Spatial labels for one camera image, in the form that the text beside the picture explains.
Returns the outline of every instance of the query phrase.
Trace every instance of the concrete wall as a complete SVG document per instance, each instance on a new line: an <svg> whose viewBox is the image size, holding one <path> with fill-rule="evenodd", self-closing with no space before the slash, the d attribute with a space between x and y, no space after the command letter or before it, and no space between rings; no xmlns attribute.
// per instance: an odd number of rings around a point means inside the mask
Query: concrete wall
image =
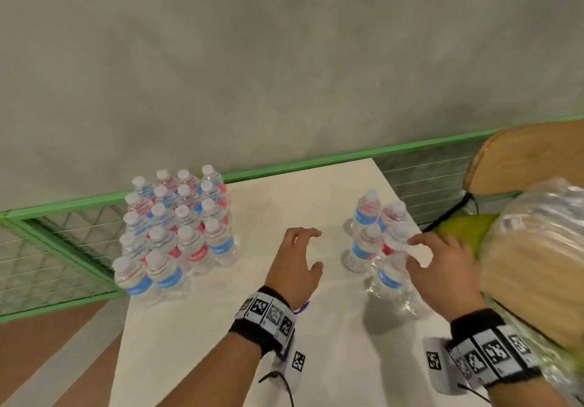
<svg viewBox="0 0 584 407"><path fill-rule="evenodd" d="M0 0L0 209L578 112L584 0Z"/></svg>

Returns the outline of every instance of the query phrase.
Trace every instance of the white table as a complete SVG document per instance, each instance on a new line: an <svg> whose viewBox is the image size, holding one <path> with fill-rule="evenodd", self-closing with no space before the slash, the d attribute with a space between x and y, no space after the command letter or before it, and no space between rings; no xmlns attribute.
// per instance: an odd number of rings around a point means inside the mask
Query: white table
<svg viewBox="0 0 584 407"><path fill-rule="evenodd" d="M445 396L430 386L422 338L449 336L448 323L433 314L396 325L391 312L366 293L365 277L342 266L340 257L351 243L343 222L369 188L378 190L382 203L397 199L371 159L229 185L238 263L195 279L184 301L148 309L130 302L110 406L150 407L162 400L225 335L245 297L263 284L286 228L314 226L322 236L310 241L308 263L320 260L325 268L296 325L297 344L307 355L296 405L483 407L473 395ZM430 261L425 247L411 253L422 265ZM262 360L256 380L272 360L272 354ZM288 407L290 400L265 381L252 385L245 405Z"/></svg>

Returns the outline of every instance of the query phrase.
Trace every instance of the bracelet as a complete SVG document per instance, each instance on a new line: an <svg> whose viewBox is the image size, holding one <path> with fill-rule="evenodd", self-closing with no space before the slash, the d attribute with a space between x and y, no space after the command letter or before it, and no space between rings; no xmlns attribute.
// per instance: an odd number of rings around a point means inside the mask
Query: bracelet
<svg viewBox="0 0 584 407"><path fill-rule="evenodd" d="M263 357L268 352L287 349L295 324L296 315L288 302L264 285L245 300L229 331L259 345Z"/></svg>
<svg viewBox="0 0 584 407"><path fill-rule="evenodd" d="M529 346L493 309L461 316L450 330L452 339L446 349L469 382L489 388L542 375Z"/></svg>

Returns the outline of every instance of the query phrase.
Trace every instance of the plastic water bottle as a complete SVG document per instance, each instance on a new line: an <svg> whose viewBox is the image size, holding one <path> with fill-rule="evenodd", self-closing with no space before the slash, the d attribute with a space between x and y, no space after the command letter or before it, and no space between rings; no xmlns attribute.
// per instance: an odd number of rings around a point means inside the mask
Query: plastic water bottle
<svg viewBox="0 0 584 407"><path fill-rule="evenodd" d="M162 226L152 227L150 229L150 243L152 250L168 254L175 259L180 258L180 250L177 247L178 236L172 230L165 230Z"/></svg>
<svg viewBox="0 0 584 407"><path fill-rule="evenodd" d="M160 291L147 275L146 266L140 261L121 256L113 262L112 269L117 286L130 294L132 299L144 305L158 302Z"/></svg>
<svg viewBox="0 0 584 407"><path fill-rule="evenodd" d="M152 202L150 200L140 198L136 192L132 192L126 195L126 203L141 217L152 218L152 212L150 212Z"/></svg>
<svg viewBox="0 0 584 407"><path fill-rule="evenodd" d="M160 288L162 298L179 300L186 297L190 281L182 267L171 256L153 250L146 256L148 276Z"/></svg>
<svg viewBox="0 0 584 407"><path fill-rule="evenodd" d="M201 189L203 190L201 193L201 199L210 198L223 209L227 209L227 199L225 198L225 195L223 195L223 192L217 189L211 181L208 179L203 181L201 183Z"/></svg>
<svg viewBox="0 0 584 407"><path fill-rule="evenodd" d="M201 213L201 217L203 218L203 222L207 222L211 218L218 219L219 222L225 226L229 226L229 216L227 211L222 208L222 206L215 204L210 198L205 198L201 206L203 207L203 212Z"/></svg>
<svg viewBox="0 0 584 407"><path fill-rule="evenodd" d="M221 190L223 193L227 193L227 186L223 182L223 177L219 172L216 172L210 164L203 166L203 178L201 178L201 180L204 181L206 179L212 182L213 186Z"/></svg>
<svg viewBox="0 0 584 407"><path fill-rule="evenodd" d="M152 227L152 219L141 217L134 210L124 215L126 223L126 232L136 236L148 237L148 231Z"/></svg>
<svg viewBox="0 0 584 407"><path fill-rule="evenodd" d="M366 226L351 245L346 261L347 267L357 273L365 273L378 258L380 248L381 229L377 224Z"/></svg>
<svg viewBox="0 0 584 407"><path fill-rule="evenodd" d="M408 254L396 251L374 262L374 273L368 292L384 300L391 300L407 292L406 284L409 279L405 271Z"/></svg>
<svg viewBox="0 0 584 407"><path fill-rule="evenodd" d="M156 204L164 204L167 209L174 210L179 206L179 201L176 195L166 189L164 186L158 186L154 189L156 194Z"/></svg>
<svg viewBox="0 0 584 407"><path fill-rule="evenodd" d="M150 200L152 203L155 202L154 184L147 183L143 176L134 177L132 184L134 184L134 190L140 198Z"/></svg>
<svg viewBox="0 0 584 407"><path fill-rule="evenodd" d="M157 171L156 178L160 180L160 185L168 189L169 192L177 193L176 190L179 188L179 182L176 178L173 178L166 169Z"/></svg>
<svg viewBox="0 0 584 407"><path fill-rule="evenodd" d="M145 236L135 236L127 233L120 236L121 253L130 258L146 263L146 255L150 252L150 242Z"/></svg>
<svg viewBox="0 0 584 407"><path fill-rule="evenodd" d="M191 226L179 229L179 250L182 260L189 264L189 274L204 275L213 268L213 258L208 255L209 247L203 234L193 230Z"/></svg>
<svg viewBox="0 0 584 407"><path fill-rule="evenodd" d="M203 224L203 220L201 219L201 215L194 210L189 210L188 207L185 205L180 205L175 210L176 218L177 218L177 226L180 228L184 226L190 226L199 232L205 232L205 225Z"/></svg>
<svg viewBox="0 0 584 407"><path fill-rule="evenodd" d="M179 204L184 204L189 210L194 210L195 212L201 213L203 208L201 207L201 199L199 194L193 191L186 184L179 186Z"/></svg>
<svg viewBox="0 0 584 407"><path fill-rule="evenodd" d="M152 227L161 226L163 229L178 232L176 226L176 214L164 207L164 204L154 204L152 206Z"/></svg>
<svg viewBox="0 0 584 407"><path fill-rule="evenodd" d="M230 267L237 261L237 246L228 226L219 220L211 218L205 223L205 241L215 254L217 263L223 267Z"/></svg>
<svg viewBox="0 0 584 407"><path fill-rule="evenodd" d="M178 173L180 184L186 184L193 192L201 195L201 182L195 175L191 175L188 169L182 169Z"/></svg>
<svg viewBox="0 0 584 407"><path fill-rule="evenodd" d="M407 221L397 221L383 232L381 251L390 255L394 250L405 250L410 238L410 229Z"/></svg>
<svg viewBox="0 0 584 407"><path fill-rule="evenodd" d="M375 189L369 189L357 202L354 220L351 229L355 235L359 235L365 226L369 226L377 221L381 203Z"/></svg>
<svg viewBox="0 0 584 407"><path fill-rule="evenodd" d="M393 223L405 220L405 203L403 201L396 201L390 205L386 205L381 209L381 214L377 220L377 224L382 232Z"/></svg>

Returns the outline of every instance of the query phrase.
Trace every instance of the wooden chair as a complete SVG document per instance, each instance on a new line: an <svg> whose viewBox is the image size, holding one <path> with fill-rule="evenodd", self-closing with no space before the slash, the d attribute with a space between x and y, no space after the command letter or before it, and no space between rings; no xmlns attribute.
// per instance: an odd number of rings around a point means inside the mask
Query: wooden chair
<svg viewBox="0 0 584 407"><path fill-rule="evenodd" d="M464 176L461 202L424 229L450 234L475 254L497 215L450 218L474 195L523 191L560 176L584 187L584 120L541 123L501 130L482 145Z"/></svg>

